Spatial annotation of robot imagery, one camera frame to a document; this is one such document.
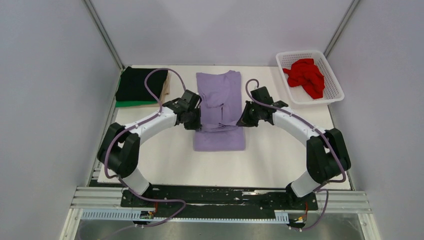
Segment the purple t shirt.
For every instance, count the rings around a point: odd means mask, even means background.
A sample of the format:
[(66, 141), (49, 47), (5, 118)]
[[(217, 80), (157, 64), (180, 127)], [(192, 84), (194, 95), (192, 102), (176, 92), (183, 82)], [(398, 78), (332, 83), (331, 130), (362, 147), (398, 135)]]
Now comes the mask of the purple t shirt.
[(245, 134), (237, 126), (242, 107), (242, 75), (230, 70), (222, 74), (196, 73), (197, 92), (201, 97), (201, 129), (194, 133), (196, 152), (243, 151)]

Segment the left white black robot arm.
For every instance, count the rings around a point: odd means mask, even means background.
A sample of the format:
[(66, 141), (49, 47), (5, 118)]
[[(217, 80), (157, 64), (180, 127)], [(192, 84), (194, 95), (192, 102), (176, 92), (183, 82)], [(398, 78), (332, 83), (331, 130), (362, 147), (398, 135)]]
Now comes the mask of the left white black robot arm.
[(97, 159), (106, 172), (113, 171), (129, 190), (140, 206), (153, 201), (151, 184), (138, 169), (140, 146), (160, 132), (182, 124), (186, 130), (201, 128), (201, 97), (185, 90), (182, 97), (161, 105), (159, 110), (131, 124), (112, 123), (101, 142)]

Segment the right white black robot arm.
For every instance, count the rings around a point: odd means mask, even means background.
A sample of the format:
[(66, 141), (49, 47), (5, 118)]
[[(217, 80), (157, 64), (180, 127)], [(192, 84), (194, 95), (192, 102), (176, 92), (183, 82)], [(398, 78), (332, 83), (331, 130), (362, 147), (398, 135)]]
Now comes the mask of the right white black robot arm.
[(285, 130), (306, 148), (305, 172), (285, 188), (285, 201), (290, 208), (301, 207), (307, 197), (334, 182), (335, 177), (341, 176), (341, 183), (347, 179), (346, 172), (352, 163), (340, 130), (311, 124), (285, 102), (274, 101), (265, 86), (248, 91), (247, 95), (250, 100), (245, 103), (237, 126), (257, 127), (264, 121)]

